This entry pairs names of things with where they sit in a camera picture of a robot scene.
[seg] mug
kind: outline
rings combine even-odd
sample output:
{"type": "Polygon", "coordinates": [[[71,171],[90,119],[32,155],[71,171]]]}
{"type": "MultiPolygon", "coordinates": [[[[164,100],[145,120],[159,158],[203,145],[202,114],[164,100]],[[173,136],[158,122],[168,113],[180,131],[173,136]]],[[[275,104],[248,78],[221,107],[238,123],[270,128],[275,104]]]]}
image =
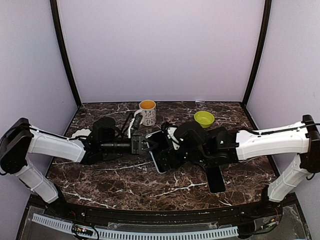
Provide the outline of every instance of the mug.
{"type": "Polygon", "coordinates": [[[139,103],[139,110],[134,113],[134,116],[141,113],[142,121],[140,124],[150,127],[156,124],[157,114],[156,114],[156,103],[152,100],[144,100],[139,103]]]}

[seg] white wall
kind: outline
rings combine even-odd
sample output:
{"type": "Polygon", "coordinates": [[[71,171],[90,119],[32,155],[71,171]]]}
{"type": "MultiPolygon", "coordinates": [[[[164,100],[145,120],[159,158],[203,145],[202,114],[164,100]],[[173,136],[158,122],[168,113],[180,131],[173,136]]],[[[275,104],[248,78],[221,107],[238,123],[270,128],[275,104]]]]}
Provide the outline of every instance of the white wall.
{"type": "MultiPolygon", "coordinates": [[[[63,134],[75,111],[49,0],[0,1],[0,136],[21,117],[63,134]]],[[[31,159],[43,173],[51,160],[31,159]]],[[[29,194],[16,177],[0,177],[0,239],[16,238],[29,194]]]]}
{"type": "MultiPolygon", "coordinates": [[[[311,114],[320,122],[320,1],[273,1],[263,55],[248,109],[260,129],[311,114]]],[[[292,158],[276,156],[283,171],[292,158]]],[[[320,175],[296,190],[313,239],[320,239],[320,175]]]]}
{"type": "Polygon", "coordinates": [[[241,101],[264,0],[60,0],[83,102],[241,101]]]}

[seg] marble table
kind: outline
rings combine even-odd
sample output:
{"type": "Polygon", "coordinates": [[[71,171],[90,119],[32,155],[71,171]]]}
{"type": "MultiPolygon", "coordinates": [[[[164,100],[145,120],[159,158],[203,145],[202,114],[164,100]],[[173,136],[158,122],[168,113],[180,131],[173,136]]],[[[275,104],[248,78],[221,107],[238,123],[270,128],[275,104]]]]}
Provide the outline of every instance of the marble table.
{"type": "MultiPolygon", "coordinates": [[[[106,116],[121,127],[127,115],[138,108],[136,102],[83,104],[66,135],[91,129],[94,121],[106,116]]],[[[142,126],[138,131],[141,136],[159,130],[164,121],[177,125],[192,121],[197,111],[215,116],[211,128],[252,127],[237,102],[157,102],[156,110],[156,125],[142,126]]],[[[200,167],[186,163],[159,174],[149,154],[127,155],[90,166],[54,158],[47,176],[61,188],[69,203],[136,211],[203,210],[257,202],[262,189],[276,178],[266,156],[220,168],[226,186],[220,194],[209,192],[206,174],[200,167]]]]}

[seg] white linear rail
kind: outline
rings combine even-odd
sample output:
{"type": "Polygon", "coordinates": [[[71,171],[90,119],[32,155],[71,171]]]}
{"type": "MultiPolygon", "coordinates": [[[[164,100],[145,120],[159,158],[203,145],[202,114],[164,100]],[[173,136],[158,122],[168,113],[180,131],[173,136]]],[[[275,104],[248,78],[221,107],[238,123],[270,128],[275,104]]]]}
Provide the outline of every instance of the white linear rail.
{"type": "MultiPolygon", "coordinates": [[[[34,213],[32,221],[60,232],[72,234],[72,223],[34,213]]],[[[216,240],[238,236],[238,227],[180,233],[145,233],[114,231],[96,227],[101,240],[216,240]]],[[[90,239],[97,239],[96,232],[90,239]]]]}

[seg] bowl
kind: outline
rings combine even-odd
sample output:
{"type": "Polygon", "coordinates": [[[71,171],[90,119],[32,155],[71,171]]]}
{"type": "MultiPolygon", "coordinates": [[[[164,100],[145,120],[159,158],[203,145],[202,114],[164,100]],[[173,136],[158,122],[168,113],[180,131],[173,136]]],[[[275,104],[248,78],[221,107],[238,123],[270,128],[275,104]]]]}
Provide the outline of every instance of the bowl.
{"type": "Polygon", "coordinates": [[[198,111],[194,115],[194,120],[206,129],[214,123],[215,117],[208,111],[198,111]]]}

